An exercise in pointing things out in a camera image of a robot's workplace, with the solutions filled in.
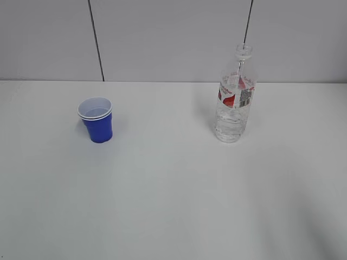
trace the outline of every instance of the gray wall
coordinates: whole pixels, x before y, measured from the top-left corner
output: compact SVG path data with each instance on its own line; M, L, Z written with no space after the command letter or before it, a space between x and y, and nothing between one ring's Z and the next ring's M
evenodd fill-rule
M91 0L107 81L218 81L250 0ZM347 82L346 0L255 0L263 82ZM101 80L88 0L1 0L0 78Z
M101 80L86 0L0 0L0 78Z

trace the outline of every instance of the table surface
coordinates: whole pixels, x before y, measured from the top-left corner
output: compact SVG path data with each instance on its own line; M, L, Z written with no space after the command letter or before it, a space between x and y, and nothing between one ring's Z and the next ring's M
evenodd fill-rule
M257 84L244 136L217 83L0 82L0 255L346 259L347 84ZM113 102L113 138L76 109Z

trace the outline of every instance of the water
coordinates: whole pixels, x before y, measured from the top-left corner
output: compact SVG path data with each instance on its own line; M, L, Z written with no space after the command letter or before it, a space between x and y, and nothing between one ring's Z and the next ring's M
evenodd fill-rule
M250 104L229 108L217 99L215 134L222 142L236 142L246 129Z

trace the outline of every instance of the plastic water bottle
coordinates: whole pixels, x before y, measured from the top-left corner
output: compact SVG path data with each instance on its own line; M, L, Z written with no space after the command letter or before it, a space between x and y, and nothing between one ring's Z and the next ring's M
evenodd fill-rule
M215 120L215 133L222 142L238 141L246 129L257 79L251 57L252 47L239 44L222 73Z

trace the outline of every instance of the cup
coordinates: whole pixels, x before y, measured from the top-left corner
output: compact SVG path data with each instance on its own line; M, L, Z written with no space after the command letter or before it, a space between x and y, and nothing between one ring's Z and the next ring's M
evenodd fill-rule
M112 137L112 103L104 97L92 97L78 107L78 115L93 142L102 143Z

